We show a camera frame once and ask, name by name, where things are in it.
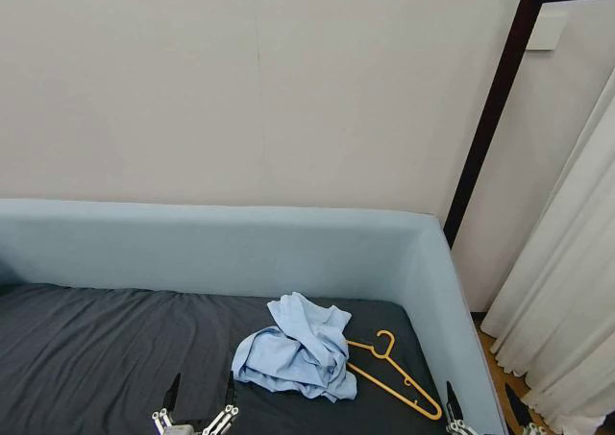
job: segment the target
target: plastic clothes hanger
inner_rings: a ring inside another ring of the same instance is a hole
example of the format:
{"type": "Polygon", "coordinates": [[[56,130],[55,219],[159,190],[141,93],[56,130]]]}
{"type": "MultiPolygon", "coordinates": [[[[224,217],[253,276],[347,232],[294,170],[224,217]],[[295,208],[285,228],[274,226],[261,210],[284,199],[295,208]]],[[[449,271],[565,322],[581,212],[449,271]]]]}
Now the plastic clothes hanger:
{"type": "Polygon", "coordinates": [[[388,347],[386,348],[386,352],[385,353],[378,353],[376,351],[376,349],[374,349],[374,346],[368,346],[366,344],[361,344],[360,342],[355,342],[355,341],[346,341],[346,342],[348,343],[349,346],[359,347],[360,349],[366,349],[366,350],[371,351],[372,355],[374,355],[379,360],[386,360],[386,361],[388,361],[388,363],[393,368],[395,368],[400,375],[402,375],[404,377],[404,384],[406,386],[408,386],[408,387],[410,387],[410,386],[414,387],[423,397],[425,397],[428,400],[429,403],[431,403],[431,405],[433,406],[433,410],[434,411],[433,410],[432,410],[432,412],[427,411],[426,409],[424,409],[421,406],[419,406],[417,399],[415,401],[410,401],[409,399],[407,399],[406,397],[404,397],[400,393],[398,393],[398,392],[394,391],[393,389],[391,389],[388,385],[383,384],[382,382],[377,380],[375,377],[373,377],[372,375],[364,372],[361,368],[358,368],[357,366],[353,365],[352,363],[347,362],[346,365],[348,365],[348,367],[351,370],[359,373],[363,377],[365,377],[365,378],[371,380],[372,382],[374,382],[376,385],[381,387],[383,390],[385,390],[386,392],[391,394],[396,399],[400,399],[405,404],[410,406],[412,409],[418,411],[419,413],[421,413],[426,418],[429,418],[429,419],[431,419],[433,421],[437,421],[438,419],[440,419],[442,417],[442,408],[440,408],[440,405],[438,403],[436,403],[435,400],[432,397],[430,397],[430,395],[425,390],[423,390],[423,388],[419,384],[417,384],[414,381],[414,379],[412,377],[410,377],[410,375],[408,373],[406,373],[406,371],[404,371],[400,367],[400,365],[395,363],[393,358],[391,358],[390,354],[391,354],[391,351],[393,350],[393,345],[395,344],[395,336],[390,331],[387,331],[385,329],[381,329],[380,331],[378,331],[378,333],[376,335],[378,337],[380,337],[383,334],[385,336],[388,336],[388,338],[391,340],[391,342],[389,343],[388,347]]]}

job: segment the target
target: crumpled cloth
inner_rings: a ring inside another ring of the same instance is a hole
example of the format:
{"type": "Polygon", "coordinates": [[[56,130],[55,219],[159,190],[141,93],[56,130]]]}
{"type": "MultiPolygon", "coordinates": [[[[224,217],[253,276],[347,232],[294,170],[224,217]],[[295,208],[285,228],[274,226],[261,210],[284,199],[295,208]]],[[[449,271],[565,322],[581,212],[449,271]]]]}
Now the crumpled cloth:
{"type": "Polygon", "coordinates": [[[354,399],[357,379],[346,371],[348,344],[342,333],[352,315],[335,305],[320,307],[299,293],[267,306],[277,326],[239,344],[231,367],[234,379],[271,392],[298,391],[309,399],[354,399]]]}

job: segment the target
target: robotic arm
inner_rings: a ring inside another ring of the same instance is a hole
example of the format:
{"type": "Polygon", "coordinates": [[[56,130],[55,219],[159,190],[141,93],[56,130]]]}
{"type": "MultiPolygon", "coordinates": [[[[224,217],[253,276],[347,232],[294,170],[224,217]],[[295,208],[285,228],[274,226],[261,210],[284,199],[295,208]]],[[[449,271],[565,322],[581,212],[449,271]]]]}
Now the robotic arm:
{"type": "Polygon", "coordinates": [[[233,375],[229,376],[224,409],[207,425],[203,420],[177,422],[173,420],[171,412],[175,409],[181,378],[182,375],[175,376],[173,384],[164,394],[162,409],[152,414],[159,435],[225,435],[239,415],[239,408],[235,406],[233,375]]]}

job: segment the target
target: hanger hook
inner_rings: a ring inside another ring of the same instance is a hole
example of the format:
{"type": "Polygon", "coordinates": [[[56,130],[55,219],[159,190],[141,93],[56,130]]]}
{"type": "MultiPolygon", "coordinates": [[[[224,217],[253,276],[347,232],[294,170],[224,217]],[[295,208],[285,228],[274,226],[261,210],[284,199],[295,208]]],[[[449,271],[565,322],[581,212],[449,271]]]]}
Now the hanger hook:
{"type": "Polygon", "coordinates": [[[388,356],[391,354],[391,351],[393,350],[393,345],[395,344],[395,336],[390,331],[387,331],[386,329],[381,329],[376,333],[378,337],[381,337],[383,334],[385,336],[388,336],[388,338],[391,340],[391,342],[389,342],[388,344],[388,347],[386,348],[386,351],[384,353],[378,353],[376,349],[372,348],[372,353],[374,354],[374,356],[381,360],[388,358],[388,356]]]}

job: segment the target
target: mattress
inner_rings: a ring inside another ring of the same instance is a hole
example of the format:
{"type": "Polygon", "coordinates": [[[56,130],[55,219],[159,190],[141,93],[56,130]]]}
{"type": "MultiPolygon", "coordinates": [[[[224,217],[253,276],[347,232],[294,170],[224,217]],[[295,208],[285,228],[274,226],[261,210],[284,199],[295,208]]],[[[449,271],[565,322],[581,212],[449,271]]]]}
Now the mattress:
{"type": "MultiPolygon", "coordinates": [[[[151,414],[182,373],[176,419],[213,418],[222,408],[234,350],[273,325],[265,298],[137,289],[0,286],[0,432],[155,434],[151,414]]],[[[384,350],[434,399],[437,393],[404,310],[392,302],[341,299],[352,313],[347,339],[384,350]]],[[[426,405],[402,377],[367,350],[351,361],[426,405]]],[[[445,420],[423,417],[361,376],[355,400],[331,403],[236,383],[234,434],[443,434],[445,420]]]]}

